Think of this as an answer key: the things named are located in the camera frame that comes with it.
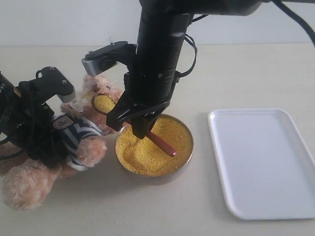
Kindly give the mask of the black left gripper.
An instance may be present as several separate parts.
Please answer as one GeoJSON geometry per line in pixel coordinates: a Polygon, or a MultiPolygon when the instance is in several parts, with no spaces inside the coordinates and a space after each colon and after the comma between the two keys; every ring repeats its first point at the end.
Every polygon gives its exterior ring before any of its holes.
{"type": "Polygon", "coordinates": [[[14,102],[9,119],[9,141],[49,168],[62,163],[68,155],[61,134],[53,127],[54,114],[46,102],[36,104],[22,95],[14,102]]]}

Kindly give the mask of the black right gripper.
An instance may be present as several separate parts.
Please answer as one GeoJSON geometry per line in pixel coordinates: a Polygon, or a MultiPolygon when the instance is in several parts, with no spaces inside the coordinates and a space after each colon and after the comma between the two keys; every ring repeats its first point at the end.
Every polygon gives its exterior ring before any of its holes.
{"type": "Polygon", "coordinates": [[[156,70],[130,66],[124,75],[125,91],[106,115],[106,124],[119,131],[127,122],[133,134],[143,139],[170,105],[179,75],[174,68],[156,70]]]}

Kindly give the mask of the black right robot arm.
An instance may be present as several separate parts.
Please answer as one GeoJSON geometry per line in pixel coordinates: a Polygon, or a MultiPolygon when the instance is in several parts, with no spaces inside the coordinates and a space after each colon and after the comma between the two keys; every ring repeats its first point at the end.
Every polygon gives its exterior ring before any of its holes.
{"type": "Polygon", "coordinates": [[[125,90],[107,115],[107,125],[120,130],[130,121],[134,134],[143,138],[169,106],[187,28],[195,14],[247,16],[259,0],[142,0],[136,46],[123,46],[109,58],[125,64],[125,90]]]}

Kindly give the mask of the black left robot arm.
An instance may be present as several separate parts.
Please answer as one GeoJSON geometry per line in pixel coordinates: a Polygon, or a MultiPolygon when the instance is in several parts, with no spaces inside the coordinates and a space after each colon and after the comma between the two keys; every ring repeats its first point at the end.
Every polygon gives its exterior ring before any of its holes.
{"type": "Polygon", "coordinates": [[[3,75],[0,77],[0,131],[6,138],[0,144],[12,143],[19,151],[1,155],[10,160],[26,153],[53,168],[68,155],[63,140],[53,126],[54,111],[47,104],[53,96],[62,102],[75,97],[74,86],[60,71],[43,68],[36,78],[14,86],[3,75]]]}

